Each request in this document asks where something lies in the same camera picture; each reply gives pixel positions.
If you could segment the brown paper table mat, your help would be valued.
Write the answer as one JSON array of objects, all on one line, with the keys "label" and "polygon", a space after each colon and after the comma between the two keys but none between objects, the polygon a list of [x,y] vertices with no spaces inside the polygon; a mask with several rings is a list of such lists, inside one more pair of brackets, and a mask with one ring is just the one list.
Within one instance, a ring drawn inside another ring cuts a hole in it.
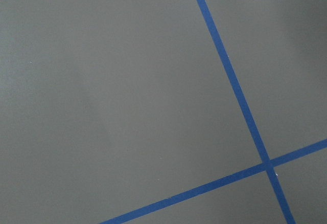
[{"label": "brown paper table mat", "polygon": [[326,0],[1,0],[1,223],[326,223]]}]

